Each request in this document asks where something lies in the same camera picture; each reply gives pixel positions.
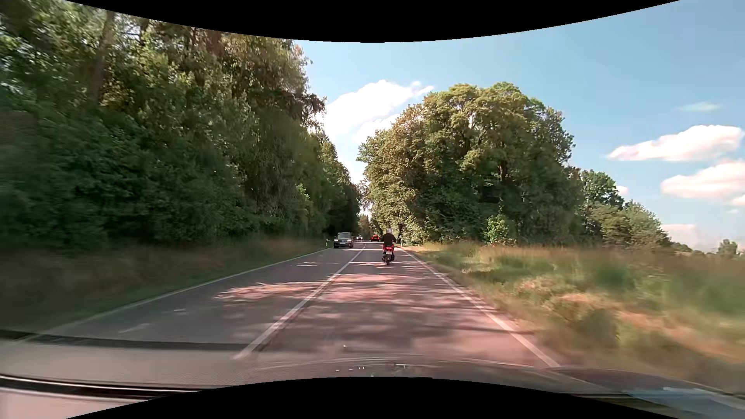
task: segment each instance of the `grass verge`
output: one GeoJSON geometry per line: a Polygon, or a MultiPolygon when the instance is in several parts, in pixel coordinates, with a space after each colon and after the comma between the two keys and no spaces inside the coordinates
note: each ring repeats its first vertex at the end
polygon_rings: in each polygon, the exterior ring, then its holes
{"type": "Polygon", "coordinates": [[[42,332],[325,246],[321,239],[251,239],[210,247],[136,246],[77,256],[6,252],[0,259],[0,329],[42,332]]]}
{"type": "Polygon", "coordinates": [[[654,253],[408,248],[576,365],[745,391],[745,263],[654,253]]]}

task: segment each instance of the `asphalt road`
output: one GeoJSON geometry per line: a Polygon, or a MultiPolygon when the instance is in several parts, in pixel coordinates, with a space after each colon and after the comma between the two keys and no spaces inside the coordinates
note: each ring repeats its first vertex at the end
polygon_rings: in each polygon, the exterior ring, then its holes
{"type": "Polygon", "coordinates": [[[231,385],[245,382],[244,367],[261,360],[406,353],[561,363],[506,313],[406,251],[396,249],[388,266],[380,256],[379,243],[329,248],[59,327],[50,333],[103,344],[16,342],[0,347],[0,373],[231,385]],[[132,345],[108,347],[109,340],[132,345]],[[150,345],[139,347],[143,341],[150,345]]]}

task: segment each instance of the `roadside grass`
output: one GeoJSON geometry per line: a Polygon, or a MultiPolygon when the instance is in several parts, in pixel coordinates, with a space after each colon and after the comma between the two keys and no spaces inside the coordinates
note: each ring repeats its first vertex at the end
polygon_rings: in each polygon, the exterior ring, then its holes
{"type": "Polygon", "coordinates": [[[134,246],[69,256],[5,251],[0,329],[38,333],[71,321],[323,249],[323,239],[246,239],[213,246],[134,246]]]}
{"type": "Polygon", "coordinates": [[[408,248],[573,363],[745,391],[745,262],[651,252],[408,248]]]}

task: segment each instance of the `sky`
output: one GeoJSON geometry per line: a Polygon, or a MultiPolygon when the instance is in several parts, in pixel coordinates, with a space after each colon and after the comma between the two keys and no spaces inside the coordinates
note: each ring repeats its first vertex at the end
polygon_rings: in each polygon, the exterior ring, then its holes
{"type": "Polygon", "coordinates": [[[561,110],[571,164],[604,171],[673,240],[745,247],[745,1],[679,0],[517,34],[401,43],[298,41],[352,179],[358,146],[457,83],[515,84],[561,110]]]}

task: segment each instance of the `oncoming car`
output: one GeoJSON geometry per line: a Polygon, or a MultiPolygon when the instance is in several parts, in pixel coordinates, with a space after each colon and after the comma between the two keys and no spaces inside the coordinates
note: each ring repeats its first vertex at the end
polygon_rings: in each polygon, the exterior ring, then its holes
{"type": "Polygon", "coordinates": [[[355,239],[351,233],[339,233],[334,239],[334,249],[338,248],[354,248],[355,239]]]}

